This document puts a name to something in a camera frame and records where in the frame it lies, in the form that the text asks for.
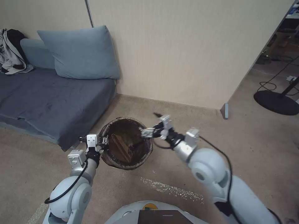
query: gray blanket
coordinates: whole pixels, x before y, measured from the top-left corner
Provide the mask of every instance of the gray blanket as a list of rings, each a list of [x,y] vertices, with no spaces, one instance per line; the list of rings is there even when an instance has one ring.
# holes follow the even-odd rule
[[[26,121],[67,150],[88,133],[115,91],[113,79],[68,79],[53,69],[0,74],[0,115]]]

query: beige carpet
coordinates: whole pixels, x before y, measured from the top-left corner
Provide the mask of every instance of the beige carpet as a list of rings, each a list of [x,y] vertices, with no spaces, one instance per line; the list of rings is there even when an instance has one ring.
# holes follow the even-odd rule
[[[299,116],[279,115],[254,101],[258,82],[269,77],[251,72],[244,79],[230,100],[229,120],[223,120],[220,112],[213,109],[117,96],[91,133],[99,132],[116,117],[134,117],[150,127],[157,122],[152,112],[171,114],[177,131],[183,133],[197,127],[202,136],[227,153],[234,174],[284,223],[292,220],[298,223]],[[283,79],[278,82],[282,89],[287,86]],[[207,146],[201,141],[199,145]],[[0,129],[0,223],[41,222],[43,217],[39,219],[39,214],[45,213],[43,201],[71,170],[67,154],[55,144]],[[157,191],[150,181],[196,193],[203,199]],[[146,163],[133,171],[100,162],[83,223],[104,223],[119,207],[138,200],[170,203],[206,222],[223,222],[207,191],[176,154],[154,148]]]

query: yellow sticker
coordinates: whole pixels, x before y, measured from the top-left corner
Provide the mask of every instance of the yellow sticker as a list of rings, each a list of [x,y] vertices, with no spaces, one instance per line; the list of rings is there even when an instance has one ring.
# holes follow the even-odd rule
[[[158,209],[158,207],[152,203],[149,203],[149,204],[146,204],[142,210],[151,210],[151,209]]]

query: trash can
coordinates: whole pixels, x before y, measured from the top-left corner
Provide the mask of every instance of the trash can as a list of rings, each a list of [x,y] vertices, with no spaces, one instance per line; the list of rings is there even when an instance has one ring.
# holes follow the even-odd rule
[[[109,150],[102,154],[103,161],[115,168],[134,170],[141,166],[153,151],[152,139],[143,139],[139,128],[146,128],[130,117],[119,117],[106,124],[99,136],[108,137]]]

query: blue pillow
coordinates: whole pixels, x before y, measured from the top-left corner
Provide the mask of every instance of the blue pillow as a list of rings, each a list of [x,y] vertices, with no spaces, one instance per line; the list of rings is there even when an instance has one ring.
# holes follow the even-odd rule
[[[106,26],[72,31],[37,31],[55,58],[57,74],[73,79],[119,79],[120,71]]]

